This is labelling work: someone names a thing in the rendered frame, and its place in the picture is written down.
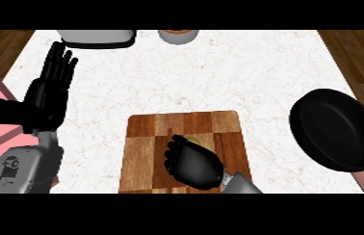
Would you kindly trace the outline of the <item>grey cup with orange top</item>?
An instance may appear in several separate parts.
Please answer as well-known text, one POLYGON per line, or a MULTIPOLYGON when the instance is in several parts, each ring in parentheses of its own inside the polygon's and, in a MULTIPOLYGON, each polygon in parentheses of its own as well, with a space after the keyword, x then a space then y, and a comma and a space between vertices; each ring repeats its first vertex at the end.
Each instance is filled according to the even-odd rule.
POLYGON ((173 45, 189 43, 197 36, 197 30, 158 30, 160 39, 173 45))

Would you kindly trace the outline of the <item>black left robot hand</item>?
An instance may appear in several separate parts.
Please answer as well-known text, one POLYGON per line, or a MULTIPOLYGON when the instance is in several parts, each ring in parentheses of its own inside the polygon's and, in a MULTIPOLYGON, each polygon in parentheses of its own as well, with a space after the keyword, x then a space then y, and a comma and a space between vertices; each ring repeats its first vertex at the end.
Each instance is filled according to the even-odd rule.
POLYGON ((23 101, 0 99, 0 124, 20 125, 23 134, 58 129, 76 63, 77 59, 64 49, 64 43, 54 41, 39 77, 29 84, 23 101))

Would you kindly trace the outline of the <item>white appliance with black base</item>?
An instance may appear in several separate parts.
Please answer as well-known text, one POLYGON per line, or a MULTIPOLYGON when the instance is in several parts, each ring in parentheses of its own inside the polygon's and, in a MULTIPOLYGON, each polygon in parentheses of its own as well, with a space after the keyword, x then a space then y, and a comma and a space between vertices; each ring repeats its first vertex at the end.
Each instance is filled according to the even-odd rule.
POLYGON ((135 43, 135 30, 58 30, 60 40, 69 48, 116 49, 135 43))

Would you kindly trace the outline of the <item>black pot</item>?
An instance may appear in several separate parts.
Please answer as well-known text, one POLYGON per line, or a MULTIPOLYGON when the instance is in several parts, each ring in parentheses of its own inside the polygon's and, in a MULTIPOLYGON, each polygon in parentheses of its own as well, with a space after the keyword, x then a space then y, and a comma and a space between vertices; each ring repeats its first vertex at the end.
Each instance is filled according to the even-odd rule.
POLYGON ((340 91, 316 89, 293 104, 288 124, 303 153, 349 172, 364 192, 364 105, 340 91))

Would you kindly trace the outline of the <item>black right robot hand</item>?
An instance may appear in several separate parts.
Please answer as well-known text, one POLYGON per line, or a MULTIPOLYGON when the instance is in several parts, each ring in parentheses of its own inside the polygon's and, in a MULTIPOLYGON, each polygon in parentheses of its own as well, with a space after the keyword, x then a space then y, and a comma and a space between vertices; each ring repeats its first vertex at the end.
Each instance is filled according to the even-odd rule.
POLYGON ((188 187, 207 191, 222 183, 223 167, 217 155, 181 135, 173 135, 164 151, 164 169, 188 187))

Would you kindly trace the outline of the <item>wooden checkered cutting board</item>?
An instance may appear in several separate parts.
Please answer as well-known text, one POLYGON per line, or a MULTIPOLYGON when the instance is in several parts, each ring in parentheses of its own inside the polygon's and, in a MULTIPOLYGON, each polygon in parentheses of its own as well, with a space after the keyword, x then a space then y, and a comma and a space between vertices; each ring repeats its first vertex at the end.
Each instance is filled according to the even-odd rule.
POLYGON ((235 111, 132 115, 127 118, 119 194, 216 194, 222 187, 198 191, 164 170, 164 151, 178 134, 211 150, 228 174, 251 179, 241 127, 235 111))

